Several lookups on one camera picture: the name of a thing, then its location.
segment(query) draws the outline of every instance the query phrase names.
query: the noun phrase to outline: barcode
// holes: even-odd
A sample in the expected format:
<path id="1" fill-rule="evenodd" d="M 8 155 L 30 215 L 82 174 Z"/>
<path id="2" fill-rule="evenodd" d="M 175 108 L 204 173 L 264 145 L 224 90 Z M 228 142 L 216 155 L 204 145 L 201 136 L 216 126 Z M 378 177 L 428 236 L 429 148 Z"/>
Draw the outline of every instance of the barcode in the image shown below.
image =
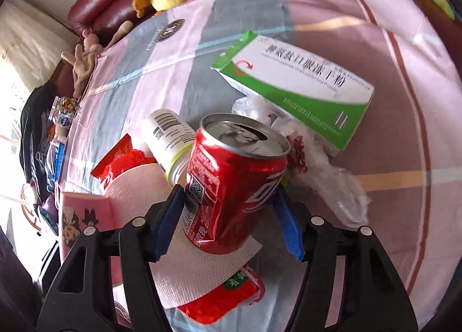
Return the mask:
<path id="1" fill-rule="evenodd" d="M 159 114 L 154 119 L 163 131 L 168 130 L 170 127 L 181 125 L 181 122 L 179 122 L 179 120 L 177 120 L 177 118 L 169 112 Z"/>
<path id="2" fill-rule="evenodd" d="M 188 185 L 189 195 L 194 196 L 200 204 L 204 198 L 204 191 L 204 186 L 200 184 L 196 177 L 192 176 L 191 182 Z"/>
<path id="3" fill-rule="evenodd" d="M 183 223 L 184 223 L 184 232 L 188 235 L 189 230 L 191 228 L 191 224 L 193 223 L 197 210 L 199 206 L 191 201 L 190 199 L 186 198 L 183 208 Z"/>
<path id="4" fill-rule="evenodd" d="M 161 129 L 159 129 L 158 127 L 152 133 L 154 134 L 154 137 L 157 140 L 160 140 L 160 138 L 163 137 L 163 131 Z"/>

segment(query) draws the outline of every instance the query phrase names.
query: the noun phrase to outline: screw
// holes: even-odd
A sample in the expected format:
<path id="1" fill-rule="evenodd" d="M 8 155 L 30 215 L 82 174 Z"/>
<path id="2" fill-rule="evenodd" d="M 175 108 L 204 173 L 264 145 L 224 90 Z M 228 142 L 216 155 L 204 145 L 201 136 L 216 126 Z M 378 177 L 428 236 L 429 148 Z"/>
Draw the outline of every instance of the screw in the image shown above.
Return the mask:
<path id="1" fill-rule="evenodd" d="M 372 229 L 369 227 L 361 227 L 359 230 L 363 235 L 372 235 Z"/>
<path id="2" fill-rule="evenodd" d="M 311 217 L 311 223 L 316 226 L 321 226 L 322 224 L 324 224 L 324 219 L 319 216 L 313 216 Z"/>
<path id="3" fill-rule="evenodd" d="M 84 234 L 85 235 L 92 235 L 96 232 L 96 228 L 95 227 L 86 227 L 85 230 L 84 230 Z"/>
<path id="4" fill-rule="evenodd" d="M 132 221 L 134 227 L 142 227 L 145 224 L 146 220 L 143 217 L 137 217 Z"/>

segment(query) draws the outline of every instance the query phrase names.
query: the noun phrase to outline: silver can top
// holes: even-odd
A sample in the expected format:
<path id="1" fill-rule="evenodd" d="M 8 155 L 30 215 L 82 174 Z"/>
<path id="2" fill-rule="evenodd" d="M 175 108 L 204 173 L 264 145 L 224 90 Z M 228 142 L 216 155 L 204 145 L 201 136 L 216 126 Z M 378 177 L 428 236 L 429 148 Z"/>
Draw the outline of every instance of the silver can top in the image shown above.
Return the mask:
<path id="1" fill-rule="evenodd" d="M 284 157 L 290 151 L 290 143 L 282 134 L 252 118 L 209 114 L 200 122 L 200 128 L 217 145 L 245 157 Z"/>

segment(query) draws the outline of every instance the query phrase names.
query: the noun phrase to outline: red soda can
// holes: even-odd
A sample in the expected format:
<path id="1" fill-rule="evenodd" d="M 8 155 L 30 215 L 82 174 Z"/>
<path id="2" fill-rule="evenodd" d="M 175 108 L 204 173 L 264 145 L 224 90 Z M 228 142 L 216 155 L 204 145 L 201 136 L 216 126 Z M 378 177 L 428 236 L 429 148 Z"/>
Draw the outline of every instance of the red soda can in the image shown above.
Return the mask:
<path id="1" fill-rule="evenodd" d="M 200 122 L 186 174 L 183 229 L 202 251 L 227 254 L 252 233 L 287 166 L 289 141 L 234 114 Z"/>

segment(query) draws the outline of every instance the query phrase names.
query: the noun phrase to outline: red plastic wrapper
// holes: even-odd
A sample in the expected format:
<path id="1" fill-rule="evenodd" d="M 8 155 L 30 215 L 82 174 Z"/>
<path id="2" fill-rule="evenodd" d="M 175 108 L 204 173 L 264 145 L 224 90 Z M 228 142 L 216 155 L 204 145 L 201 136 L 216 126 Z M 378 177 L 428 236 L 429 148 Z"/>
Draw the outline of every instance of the red plastic wrapper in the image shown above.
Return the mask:
<path id="1" fill-rule="evenodd" d="M 133 149 L 132 138 L 126 134 L 96 165 L 91 175 L 98 178 L 105 190 L 124 171 L 155 162 L 154 157 L 146 157 L 142 151 Z"/>
<path id="2" fill-rule="evenodd" d="M 219 287 L 178 309 L 198 323 L 212 324 L 241 303 L 251 305 L 264 295 L 263 282 L 245 265 Z"/>

